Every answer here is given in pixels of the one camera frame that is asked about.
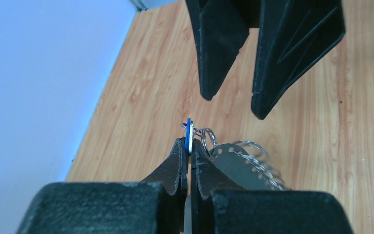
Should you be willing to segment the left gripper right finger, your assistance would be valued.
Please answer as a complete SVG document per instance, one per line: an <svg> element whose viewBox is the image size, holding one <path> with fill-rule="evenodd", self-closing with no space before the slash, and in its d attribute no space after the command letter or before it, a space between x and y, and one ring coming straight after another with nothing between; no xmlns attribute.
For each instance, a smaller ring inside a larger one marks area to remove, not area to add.
<svg viewBox="0 0 374 234"><path fill-rule="evenodd" d="M191 153L194 234L351 234L342 205L320 191L246 190L208 159L198 139Z"/></svg>

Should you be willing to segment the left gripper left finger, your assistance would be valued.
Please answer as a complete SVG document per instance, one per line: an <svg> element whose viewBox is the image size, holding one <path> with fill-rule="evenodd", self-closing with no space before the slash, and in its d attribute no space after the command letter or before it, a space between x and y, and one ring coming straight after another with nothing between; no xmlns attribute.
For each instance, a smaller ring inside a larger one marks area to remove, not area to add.
<svg viewBox="0 0 374 234"><path fill-rule="evenodd" d="M178 234L187 196L185 139L139 182L57 182L34 196L19 234Z"/></svg>

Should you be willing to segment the blue key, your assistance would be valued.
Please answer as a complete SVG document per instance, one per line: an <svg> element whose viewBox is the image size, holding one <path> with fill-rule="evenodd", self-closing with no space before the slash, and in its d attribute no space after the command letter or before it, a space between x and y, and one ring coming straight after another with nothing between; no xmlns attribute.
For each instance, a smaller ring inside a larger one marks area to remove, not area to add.
<svg viewBox="0 0 374 234"><path fill-rule="evenodd" d="M191 118L187 119L185 124L186 127L186 138L185 138L185 151L189 155L192 152L192 141L193 141L193 121Z"/></svg>

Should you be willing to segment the clear keyring holder with rings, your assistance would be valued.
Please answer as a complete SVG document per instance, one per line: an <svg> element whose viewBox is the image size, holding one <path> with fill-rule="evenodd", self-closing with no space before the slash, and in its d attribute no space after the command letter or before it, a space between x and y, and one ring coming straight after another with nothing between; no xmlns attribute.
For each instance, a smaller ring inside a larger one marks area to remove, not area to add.
<svg viewBox="0 0 374 234"><path fill-rule="evenodd" d="M250 140L218 144L209 128L193 129L207 157L229 179L246 190L287 191L280 171L269 163L269 153Z"/></svg>

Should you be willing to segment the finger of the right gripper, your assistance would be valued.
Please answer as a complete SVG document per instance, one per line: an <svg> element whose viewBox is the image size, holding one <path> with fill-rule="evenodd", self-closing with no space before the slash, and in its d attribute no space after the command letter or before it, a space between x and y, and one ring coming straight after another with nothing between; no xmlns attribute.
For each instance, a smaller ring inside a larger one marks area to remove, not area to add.
<svg viewBox="0 0 374 234"><path fill-rule="evenodd" d="M201 96L210 101L219 91L249 28L233 0L187 0L197 51Z"/></svg>
<svg viewBox="0 0 374 234"><path fill-rule="evenodd" d="M340 0L263 0L251 110L267 117L286 90L345 35Z"/></svg>

